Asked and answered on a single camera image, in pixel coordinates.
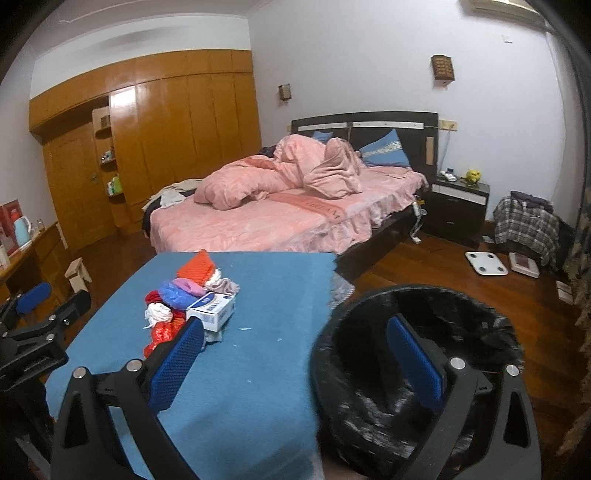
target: blue table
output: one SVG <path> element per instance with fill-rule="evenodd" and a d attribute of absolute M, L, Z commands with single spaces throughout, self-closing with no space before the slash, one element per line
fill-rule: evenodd
<path fill-rule="evenodd" d="M 174 278 L 192 255 L 157 255 L 92 317 L 68 348 L 69 363 L 47 381 L 53 416 L 75 367 L 97 374 L 143 358 L 151 341 L 149 330 L 142 329 L 144 297 Z M 202 480 L 309 480 L 318 454 L 309 359 L 330 315 L 335 257 L 289 252 L 211 257 L 241 286 L 236 312 L 223 342 L 197 357 L 160 422 Z M 151 478 L 120 409 L 112 411 L 134 471 Z"/>

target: nightstand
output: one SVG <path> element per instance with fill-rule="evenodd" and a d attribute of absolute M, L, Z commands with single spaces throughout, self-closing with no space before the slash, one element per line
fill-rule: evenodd
<path fill-rule="evenodd" d="M 437 176 L 425 198 L 428 215 L 423 230 L 476 248 L 480 244 L 490 193 L 491 188 L 485 183 L 472 186 L 462 179 L 451 182 Z"/>

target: plaid shirt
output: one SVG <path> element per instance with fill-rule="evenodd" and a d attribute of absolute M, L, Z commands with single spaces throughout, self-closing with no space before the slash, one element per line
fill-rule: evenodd
<path fill-rule="evenodd" d="M 513 240 L 540 254 L 542 266 L 556 265 L 558 217 L 542 209 L 526 208 L 521 202 L 504 197 L 493 212 L 495 242 Z"/>

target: white wall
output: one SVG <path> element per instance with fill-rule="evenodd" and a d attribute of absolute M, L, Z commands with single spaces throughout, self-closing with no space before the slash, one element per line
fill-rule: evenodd
<path fill-rule="evenodd" d="M 582 179 L 569 183 L 583 162 L 582 120 L 569 66 L 557 73 L 544 33 L 469 14 L 457 0 L 273 0 L 248 19 L 264 144 L 296 118 L 438 112 L 459 122 L 445 166 L 482 172 L 492 188 L 489 216 L 510 190 L 546 198 L 557 190 L 558 213 L 576 220 L 578 200 L 570 197 Z M 447 88 L 434 86 L 435 54 L 453 59 L 456 81 Z M 558 74 L 571 99 L 566 110 Z M 291 83 L 288 105 L 277 98 L 283 83 Z M 565 185 L 557 189 L 559 177 Z"/>
<path fill-rule="evenodd" d="M 180 15 L 125 22 L 80 35 L 37 59 L 31 98 L 110 63 L 205 48 L 250 50 L 248 20 L 227 15 Z"/>
<path fill-rule="evenodd" d="M 29 86 L 35 57 L 21 50 L 0 84 L 0 205 L 18 199 L 32 222 L 48 226 L 56 213 L 47 185 L 41 145 L 29 133 Z"/>

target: electrical outlet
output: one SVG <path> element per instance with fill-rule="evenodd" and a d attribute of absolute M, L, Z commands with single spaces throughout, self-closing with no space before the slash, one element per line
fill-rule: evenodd
<path fill-rule="evenodd" d="M 439 130 L 457 132 L 457 122 L 455 120 L 439 120 Z"/>

